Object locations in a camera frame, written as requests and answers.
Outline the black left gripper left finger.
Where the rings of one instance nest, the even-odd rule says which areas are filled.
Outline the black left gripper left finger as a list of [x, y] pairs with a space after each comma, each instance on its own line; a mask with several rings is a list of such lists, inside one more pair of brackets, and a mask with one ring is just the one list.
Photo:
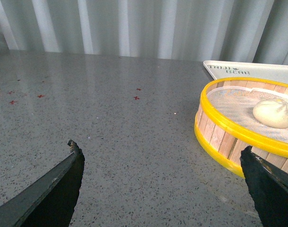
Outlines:
[[85, 157], [69, 140], [70, 155], [0, 206], [0, 227], [68, 227], [82, 184]]

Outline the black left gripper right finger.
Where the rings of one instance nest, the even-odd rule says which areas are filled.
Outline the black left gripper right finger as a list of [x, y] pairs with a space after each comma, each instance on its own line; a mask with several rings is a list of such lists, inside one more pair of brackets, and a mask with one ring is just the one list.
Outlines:
[[251, 151], [241, 151], [241, 167], [264, 227], [288, 227], [288, 174]]

